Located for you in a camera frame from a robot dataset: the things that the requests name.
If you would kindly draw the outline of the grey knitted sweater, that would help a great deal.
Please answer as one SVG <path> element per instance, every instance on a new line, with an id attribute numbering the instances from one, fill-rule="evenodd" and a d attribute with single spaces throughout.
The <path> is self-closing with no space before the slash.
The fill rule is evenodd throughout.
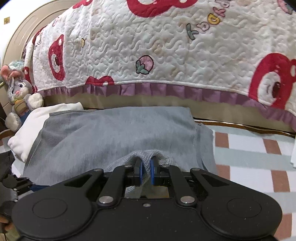
<path id="1" fill-rule="evenodd" d="M 200 168 L 217 173 L 213 132 L 196 123 L 188 108 L 152 106 L 50 114 L 23 175 L 37 185 L 54 185 L 95 168 L 110 172 L 140 159 L 142 185 L 126 190 L 128 197 L 139 197 L 149 187 L 152 158 L 185 172 Z"/>

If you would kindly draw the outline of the white folded garment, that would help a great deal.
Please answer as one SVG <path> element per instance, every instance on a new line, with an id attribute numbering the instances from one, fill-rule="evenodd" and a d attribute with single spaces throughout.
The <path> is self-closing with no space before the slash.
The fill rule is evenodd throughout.
<path id="1" fill-rule="evenodd" d="M 50 117 L 50 113 L 67 110 L 83 110 L 83 106 L 80 102 L 61 103 L 33 110 L 21 128 L 8 140 L 8 146 L 25 163 L 32 145 L 43 128 L 45 121 Z"/>

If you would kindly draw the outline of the grey bunny plush toy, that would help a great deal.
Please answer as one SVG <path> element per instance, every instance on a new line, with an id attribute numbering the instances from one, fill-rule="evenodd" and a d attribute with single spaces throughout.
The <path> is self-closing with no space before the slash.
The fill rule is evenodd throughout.
<path id="1" fill-rule="evenodd" d="M 33 87 L 25 79 L 22 70 L 5 65 L 1 68 L 1 77 L 8 85 L 8 99 L 11 104 L 11 112 L 6 117 L 5 125 L 17 132 L 30 112 L 44 106 L 43 96 L 33 92 Z"/>

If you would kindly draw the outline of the checkered bed sheet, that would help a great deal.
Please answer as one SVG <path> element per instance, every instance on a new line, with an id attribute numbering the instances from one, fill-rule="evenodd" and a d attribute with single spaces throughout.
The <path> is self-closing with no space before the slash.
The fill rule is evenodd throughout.
<path id="1" fill-rule="evenodd" d="M 275 236 L 295 240 L 295 139 L 274 133 L 200 124 L 211 144 L 200 151 L 202 167 L 275 199 L 283 216 Z"/>

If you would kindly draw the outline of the beige curved headboard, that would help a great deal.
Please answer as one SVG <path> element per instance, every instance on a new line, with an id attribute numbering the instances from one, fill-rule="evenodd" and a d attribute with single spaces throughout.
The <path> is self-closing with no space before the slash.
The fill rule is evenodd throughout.
<path id="1" fill-rule="evenodd" d="M 9 1 L 1 8 L 1 66 L 22 59 L 26 43 L 75 0 Z"/>

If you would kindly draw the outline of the white red quilted bedspread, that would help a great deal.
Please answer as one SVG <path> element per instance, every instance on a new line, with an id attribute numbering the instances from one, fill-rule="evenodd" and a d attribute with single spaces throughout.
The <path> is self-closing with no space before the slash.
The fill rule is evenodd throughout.
<path id="1" fill-rule="evenodd" d="M 79 1 L 26 47 L 43 96 L 160 95 L 254 106 L 295 127 L 295 10 L 285 1 Z"/>

